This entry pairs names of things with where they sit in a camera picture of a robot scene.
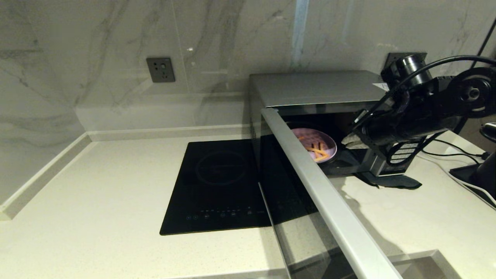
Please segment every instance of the induction cooktop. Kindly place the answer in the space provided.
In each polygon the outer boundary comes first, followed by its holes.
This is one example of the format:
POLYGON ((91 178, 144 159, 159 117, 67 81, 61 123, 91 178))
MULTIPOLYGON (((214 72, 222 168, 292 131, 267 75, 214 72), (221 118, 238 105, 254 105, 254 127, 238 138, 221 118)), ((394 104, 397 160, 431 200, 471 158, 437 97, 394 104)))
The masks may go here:
POLYGON ((270 225, 251 140, 190 142, 160 234, 270 225))

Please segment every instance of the wall baseboard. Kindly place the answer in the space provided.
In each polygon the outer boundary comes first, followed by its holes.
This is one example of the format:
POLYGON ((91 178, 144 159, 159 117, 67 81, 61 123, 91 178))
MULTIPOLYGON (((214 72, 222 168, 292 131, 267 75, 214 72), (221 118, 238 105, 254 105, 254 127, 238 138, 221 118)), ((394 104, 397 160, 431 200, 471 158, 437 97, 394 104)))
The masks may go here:
POLYGON ((13 219, 52 178, 90 143, 91 138, 87 133, 84 133, 55 156, 17 192, 0 205, 0 221, 13 219))
POLYGON ((146 140, 160 138, 186 138, 202 136, 243 135, 249 137, 248 124, 200 126, 166 129, 121 130, 87 132, 92 141, 146 140))

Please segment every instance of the microwave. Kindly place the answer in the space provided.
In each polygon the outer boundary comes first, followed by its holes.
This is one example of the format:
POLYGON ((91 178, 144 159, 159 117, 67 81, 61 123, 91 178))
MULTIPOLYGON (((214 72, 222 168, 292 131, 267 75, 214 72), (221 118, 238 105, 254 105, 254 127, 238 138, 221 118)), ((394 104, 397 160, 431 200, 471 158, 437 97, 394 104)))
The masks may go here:
POLYGON ((292 279, 401 278, 333 187, 329 176, 369 171, 402 174, 370 149, 340 144, 356 112, 384 94, 379 75, 365 70, 253 74, 250 131, 265 199, 288 276, 292 279), (325 132, 336 159, 317 164, 294 128, 325 132))

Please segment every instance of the wall outlet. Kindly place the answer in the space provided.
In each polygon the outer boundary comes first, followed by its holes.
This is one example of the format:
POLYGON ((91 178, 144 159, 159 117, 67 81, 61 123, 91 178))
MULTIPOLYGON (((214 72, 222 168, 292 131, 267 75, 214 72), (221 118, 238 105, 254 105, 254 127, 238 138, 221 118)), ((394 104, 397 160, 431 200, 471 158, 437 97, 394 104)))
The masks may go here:
POLYGON ((153 82, 176 81, 170 58, 147 58, 146 63, 153 82))

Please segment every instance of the marble backsplash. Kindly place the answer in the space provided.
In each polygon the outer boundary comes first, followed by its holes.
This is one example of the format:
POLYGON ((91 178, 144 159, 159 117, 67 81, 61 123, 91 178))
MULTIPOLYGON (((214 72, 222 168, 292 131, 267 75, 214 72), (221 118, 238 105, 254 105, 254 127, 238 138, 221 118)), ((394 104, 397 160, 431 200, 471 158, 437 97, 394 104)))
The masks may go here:
MULTIPOLYGON (((87 131, 246 122, 251 73, 370 70, 388 52, 476 54, 493 0, 27 0, 38 46, 87 131), (171 57, 152 83, 147 57, 171 57)), ((433 74, 458 73, 454 63, 433 74)))
POLYGON ((0 0, 0 204, 84 133, 22 2, 0 0))

